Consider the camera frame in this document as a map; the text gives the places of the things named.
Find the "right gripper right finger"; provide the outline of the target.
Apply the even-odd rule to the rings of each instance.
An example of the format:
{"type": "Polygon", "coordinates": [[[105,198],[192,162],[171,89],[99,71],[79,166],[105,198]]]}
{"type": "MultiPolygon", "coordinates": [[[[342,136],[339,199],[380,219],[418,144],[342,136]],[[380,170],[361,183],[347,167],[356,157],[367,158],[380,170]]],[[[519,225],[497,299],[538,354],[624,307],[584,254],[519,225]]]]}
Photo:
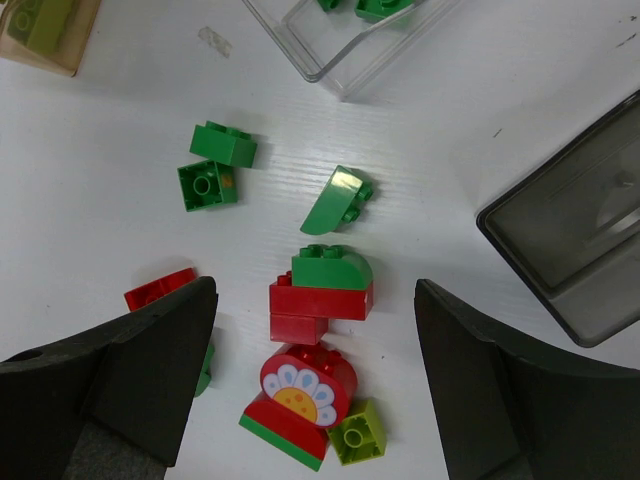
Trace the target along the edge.
{"type": "Polygon", "coordinates": [[[414,310],[452,479],[635,479],[639,373],[503,324],[435,282],[414,310]]]}

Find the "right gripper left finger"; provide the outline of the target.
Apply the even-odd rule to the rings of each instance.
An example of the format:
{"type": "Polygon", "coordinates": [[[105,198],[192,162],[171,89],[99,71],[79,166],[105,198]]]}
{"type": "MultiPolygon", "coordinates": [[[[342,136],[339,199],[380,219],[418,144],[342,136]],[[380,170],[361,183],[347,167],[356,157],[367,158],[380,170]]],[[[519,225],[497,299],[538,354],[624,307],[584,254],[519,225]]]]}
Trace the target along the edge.
{"type": "Polygon", "coordinates": [[[161,479],[176,463],[213,330],[202,276],[1,364],[5,479],[161,479]]]}

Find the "red L-shaped lego brick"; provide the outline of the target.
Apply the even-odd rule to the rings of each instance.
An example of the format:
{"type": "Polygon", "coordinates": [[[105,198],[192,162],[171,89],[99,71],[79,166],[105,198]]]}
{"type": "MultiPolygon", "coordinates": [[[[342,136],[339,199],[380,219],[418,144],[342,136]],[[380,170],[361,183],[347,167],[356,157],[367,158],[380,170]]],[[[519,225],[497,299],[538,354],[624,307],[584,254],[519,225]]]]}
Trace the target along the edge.
{"type": "Polygon", "coordinates": [[[373,305],[373,282],[365,290],[302,287],[287,272],[269,286],[270,340],[315,345],[331,320],[364,321],[373,305]]]}

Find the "lime long lego brick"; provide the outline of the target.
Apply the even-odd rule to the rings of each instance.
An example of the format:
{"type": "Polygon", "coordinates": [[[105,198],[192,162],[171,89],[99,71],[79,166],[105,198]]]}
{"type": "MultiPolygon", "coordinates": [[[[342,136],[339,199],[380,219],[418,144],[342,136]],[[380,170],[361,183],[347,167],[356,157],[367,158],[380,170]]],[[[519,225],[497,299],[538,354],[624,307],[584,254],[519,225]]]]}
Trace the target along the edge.
{"type": "Polygon", "coordinates": [[[58,49],[74,4],[70,0],[20,1],[10,15],[8,35],[32,52],[52,54],[58,49]]]}

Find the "green lego brick carried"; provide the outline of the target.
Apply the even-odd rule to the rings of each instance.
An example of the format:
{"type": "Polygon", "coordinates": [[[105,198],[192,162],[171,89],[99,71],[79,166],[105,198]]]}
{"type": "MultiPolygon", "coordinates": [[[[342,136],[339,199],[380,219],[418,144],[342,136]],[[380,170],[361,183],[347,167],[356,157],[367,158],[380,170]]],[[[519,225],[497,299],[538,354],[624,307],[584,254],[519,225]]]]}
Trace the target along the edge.
{"type": "Polygon", "coordinates": [[[357,17],[368,23],[377,23],[413,3],[413,0],[358,0],[354,12],[357,17]]]}

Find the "red sloped lego brick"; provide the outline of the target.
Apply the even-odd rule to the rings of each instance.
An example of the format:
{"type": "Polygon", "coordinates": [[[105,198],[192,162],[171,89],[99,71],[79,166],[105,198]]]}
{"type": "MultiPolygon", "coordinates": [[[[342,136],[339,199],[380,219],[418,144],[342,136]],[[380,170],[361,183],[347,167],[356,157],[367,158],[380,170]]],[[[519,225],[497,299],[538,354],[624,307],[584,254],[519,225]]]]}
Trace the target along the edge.
{"type": "Polygon", "coordinates": [[[179,270],[126,292],[124,299],[129,310],[133,312],[178,290],[196,278],[197,271],[193,267],[179,270]]]}

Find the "lime lego brick lower right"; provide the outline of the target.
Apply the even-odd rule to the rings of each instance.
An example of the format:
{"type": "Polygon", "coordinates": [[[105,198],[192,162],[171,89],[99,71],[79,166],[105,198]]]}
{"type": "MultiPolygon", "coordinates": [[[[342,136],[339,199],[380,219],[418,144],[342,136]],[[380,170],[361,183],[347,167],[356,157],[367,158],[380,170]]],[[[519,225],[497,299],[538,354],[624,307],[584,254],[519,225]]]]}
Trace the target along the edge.
{"type": "Polygon", "coordinates": [[[343,421],[327,433],[342,466],[385,455],[387,435],[372,398],[356,399],[343,421]]]}

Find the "red flower lego block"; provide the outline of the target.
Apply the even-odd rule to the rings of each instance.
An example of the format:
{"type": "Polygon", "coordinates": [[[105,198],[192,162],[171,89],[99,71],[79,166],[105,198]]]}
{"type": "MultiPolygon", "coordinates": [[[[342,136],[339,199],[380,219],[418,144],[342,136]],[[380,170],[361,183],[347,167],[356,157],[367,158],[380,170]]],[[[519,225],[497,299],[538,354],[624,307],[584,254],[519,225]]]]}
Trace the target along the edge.
{"type": "Polygon", "coordinates": [[[328,430],[346,417],[358,378],[336,349],[284,345],[260,370],[261,391],[239,425],[313,471],[324,462],[328,430]]]}

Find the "dark grey transparent container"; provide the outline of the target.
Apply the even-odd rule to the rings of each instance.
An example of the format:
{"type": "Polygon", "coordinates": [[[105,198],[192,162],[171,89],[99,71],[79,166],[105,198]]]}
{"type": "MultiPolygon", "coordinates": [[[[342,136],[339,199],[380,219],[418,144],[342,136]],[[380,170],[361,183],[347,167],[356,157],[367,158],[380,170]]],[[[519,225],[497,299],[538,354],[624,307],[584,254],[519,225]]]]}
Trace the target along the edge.
{"type": "Polygon", "coordinates": [[[578,345],[639,320],[639,95],[633,93],[476,218],[578,345]]]}

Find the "green lego brick upside down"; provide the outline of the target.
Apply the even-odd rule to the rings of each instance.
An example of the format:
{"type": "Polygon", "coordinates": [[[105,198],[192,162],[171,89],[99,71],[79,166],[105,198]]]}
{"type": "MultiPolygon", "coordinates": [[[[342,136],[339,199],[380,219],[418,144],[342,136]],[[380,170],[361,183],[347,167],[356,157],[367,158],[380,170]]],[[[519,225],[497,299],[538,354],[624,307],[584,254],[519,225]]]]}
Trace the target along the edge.
{"type": "Polygon", "coordinates": [[[238,201],[234,168],[205,160],[177,169],[187,212],[233,204],[238,201]]]}

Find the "green curved lego brick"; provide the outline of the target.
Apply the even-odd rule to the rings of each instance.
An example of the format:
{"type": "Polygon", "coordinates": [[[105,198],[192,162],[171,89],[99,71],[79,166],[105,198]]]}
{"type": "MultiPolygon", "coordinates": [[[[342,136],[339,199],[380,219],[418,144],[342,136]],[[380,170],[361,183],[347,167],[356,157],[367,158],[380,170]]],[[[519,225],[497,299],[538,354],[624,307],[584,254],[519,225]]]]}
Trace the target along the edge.
{"type": "Polygon", "coordinates": [[[300,231],[319,236],[354,222],[360,216],[362,205],[373,193],[370,181],[338,165],[303,221],[300,231]]]}

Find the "green lego brick studs up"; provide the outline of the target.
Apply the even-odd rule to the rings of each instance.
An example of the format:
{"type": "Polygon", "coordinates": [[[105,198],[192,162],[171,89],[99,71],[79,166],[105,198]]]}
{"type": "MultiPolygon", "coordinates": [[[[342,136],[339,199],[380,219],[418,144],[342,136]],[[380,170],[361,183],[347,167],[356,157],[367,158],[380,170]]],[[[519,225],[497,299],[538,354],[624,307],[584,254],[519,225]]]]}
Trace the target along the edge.
{"type": "Polygon", "coordinates": [[[252,136],[212,121],[196,125],[189,152],[231,167],[251,168],[257,151],[252,136]]]}

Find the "orange transparent container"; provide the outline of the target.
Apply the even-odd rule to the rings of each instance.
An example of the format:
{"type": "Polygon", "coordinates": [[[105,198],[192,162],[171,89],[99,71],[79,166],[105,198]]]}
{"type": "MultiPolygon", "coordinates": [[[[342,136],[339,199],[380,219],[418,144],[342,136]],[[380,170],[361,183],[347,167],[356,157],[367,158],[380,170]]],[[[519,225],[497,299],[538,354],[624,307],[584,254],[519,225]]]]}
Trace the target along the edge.
{"type": "Polygon", "coordinates": [[[75,76],[100,4],[100,0],[3,1],[1,56],[75,76]]]}

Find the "clear transparent container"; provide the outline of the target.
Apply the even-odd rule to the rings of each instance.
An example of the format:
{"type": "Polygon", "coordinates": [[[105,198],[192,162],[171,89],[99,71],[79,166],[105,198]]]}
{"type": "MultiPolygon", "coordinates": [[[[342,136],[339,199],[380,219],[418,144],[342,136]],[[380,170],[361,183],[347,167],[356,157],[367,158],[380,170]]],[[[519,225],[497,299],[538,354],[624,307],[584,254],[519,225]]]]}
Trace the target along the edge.
{"type": "Polygon", "coordinates": [[[377,23],[356,16],[357,1],[246,1],[244,5],[300,76],[342,100],[370,83],[428,35],[459,1],[414,1],[377,23]]]}

